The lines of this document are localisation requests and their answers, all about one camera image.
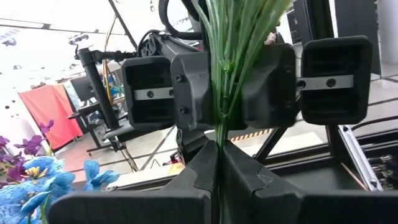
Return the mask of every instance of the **yellow flower center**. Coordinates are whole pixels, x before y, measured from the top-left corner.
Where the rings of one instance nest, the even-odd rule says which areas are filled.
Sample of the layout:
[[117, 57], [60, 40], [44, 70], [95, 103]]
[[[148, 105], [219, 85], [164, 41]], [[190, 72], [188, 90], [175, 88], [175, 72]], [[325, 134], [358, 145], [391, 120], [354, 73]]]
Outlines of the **yellow flower center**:
[[40, 172], [40, 167], [32, 167], [27, 170], [25, 170], [26, 176], [23, 176], [25, 178], [32, 178], [32, 179], [39, 179], [41, 177], [44, 177], [47, 172], [49, 171], [48, 168], [45, 168], [43, 172]]

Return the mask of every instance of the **yellow black warning tape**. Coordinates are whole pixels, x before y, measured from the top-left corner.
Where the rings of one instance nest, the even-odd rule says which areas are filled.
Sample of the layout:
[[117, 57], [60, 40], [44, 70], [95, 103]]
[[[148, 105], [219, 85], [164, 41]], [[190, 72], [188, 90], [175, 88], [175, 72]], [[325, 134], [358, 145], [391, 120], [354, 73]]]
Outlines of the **yellow black warning tape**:
[[234, 137], [234, 138], [231, 138], [229, 140], [231, 142], [240, 141], [240, 140], [243, 140], [243, 139], [253, 138], [253, 137], [256, 137], [256, 136], [263, 135], [263, 134], [269, 134], [271, 131], [272, 131], [272, 129], [265, 129], [265, 130], [258, 131], [258, 132], [255, 132], [255, 133], [246, 134], [244, 136]]

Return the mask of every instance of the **artificial flower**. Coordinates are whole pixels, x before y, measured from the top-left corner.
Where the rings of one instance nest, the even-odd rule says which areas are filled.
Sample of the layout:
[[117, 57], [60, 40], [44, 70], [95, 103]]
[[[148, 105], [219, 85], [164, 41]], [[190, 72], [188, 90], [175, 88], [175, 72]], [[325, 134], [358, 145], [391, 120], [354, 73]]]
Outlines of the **artificial flower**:
[[54, 120], [50, 120], [48, 125], [44, 125], [43, 123], [40, 123], [39, 128], [42, 131], [42, 134], [45, 134], [50, 131], [50, 129], [53, 125], [54, 125]]
[[61, 172], [57, 174], [57, 178], [50, 185], [50, 196], [48, 206], [45, 207], [45, 215], [49, 215], [50, 206], [58, 200], [58, 198], [73, 192], [75, 189], [72, 183], [75, 180], [75, 175], [71, 172]]
[[20, 182], [23, 180], [22, 175], [25, 173], [24, 169], [25, 161], [14, 161], [12, 162], [12, 167], [8, 168], [7, 172], [7, 182]]
[[22, 205], [1, 205], [0, 206], [0, 221], [7, 224], [19, 224], [20, 221], [25, 217], [21, 213]]
[[19, 149], [24, 149], [27, 155], [36, 156], [38, 151], [42, 148], [42, 141], [45, 139], [43, 136], [35, 135], [31, 140], [23, 139], [22, 144], [15, 144], [14, 146]]
[[38, 194], [31, 194], [26, 202], [1, 205], [0, 206], [0, 220], [7, 224], [19, 224], [24, 217], [32, 215], [35, 209], [43, 203], [50, 192], [41, 192]]
[[0, 154], [0, 162], [10, 162], [12, 160], [12, 156], [9, 154]]
[[6, 147], [9, 142], [8, 138], [0, 136], [0, 147]]
[[48, 192], [51, 183], [56, 178], [43, 178], [39, 180], [25, 181], [16, 185], [7, 185], [0, 189], [0, 206], [20, 204], [28, 201], [30, 195]]
[[7, 182], [0, 182], [0, 189], [2, 189], [4, 186], [7, 186], [8, 183]]
[[22, 152], [19, 152], [18, 155], [12, 157], [12, 163], [13, 162], [21, 162], [21, 161], [22, 162], [26, 161], [25, 157], [22, 156]]
[[84, 170], [86, 185], [83, 190], [101, 190], [102, 184], [110, 184], [119, 178], [119, 174], [111, 170], [100, 174], [100, 165], [96, 161], [86, 160]]
[[[28, 224], [27, 217], [25, 217], [18, 224]], [[34, 218], [31, 218], [30, 224], [43, 224], [43, 222], [40, 220], [40, 217], [35, 216]]]
[[51, 178], [62, 172], [64, 165], [64, 160], [58, 160], [51, 156], [40, 156], [25, 162], [24, 169], [29, 179]]
[[207, 0], [205, 13], [198, 1], [192, 1], [207, 33], [214, 129], [220, 150], [224, 149], [228, 129], [237, 125], [243, 83], [265, 50], [264, 40], [291, 2]]

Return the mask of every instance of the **red cloth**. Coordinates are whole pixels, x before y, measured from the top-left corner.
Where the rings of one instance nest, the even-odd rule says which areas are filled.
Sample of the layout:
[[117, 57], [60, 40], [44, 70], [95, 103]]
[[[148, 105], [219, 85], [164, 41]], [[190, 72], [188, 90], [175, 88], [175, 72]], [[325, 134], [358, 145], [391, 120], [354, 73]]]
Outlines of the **red cloth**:
[[47, 125], [54, 120], [54, 126], [45, 134], [52, 149], [83, 135], [76, 120], [68, 119], [73, 112], [63, 85], [45, 85], [19, 93], [19, 96], [37, 124]]

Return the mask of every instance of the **green flower stems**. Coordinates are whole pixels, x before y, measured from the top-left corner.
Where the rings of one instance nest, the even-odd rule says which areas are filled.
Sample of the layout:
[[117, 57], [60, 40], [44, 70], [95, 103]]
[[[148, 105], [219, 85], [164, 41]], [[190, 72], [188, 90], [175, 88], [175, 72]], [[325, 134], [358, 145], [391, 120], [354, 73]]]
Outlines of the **green flower stems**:
[[206, 0], [207, 18], [193, 2], [208, 34], [216, 142], [220, 150], [243, 81], [289, 3], [290, 0]]

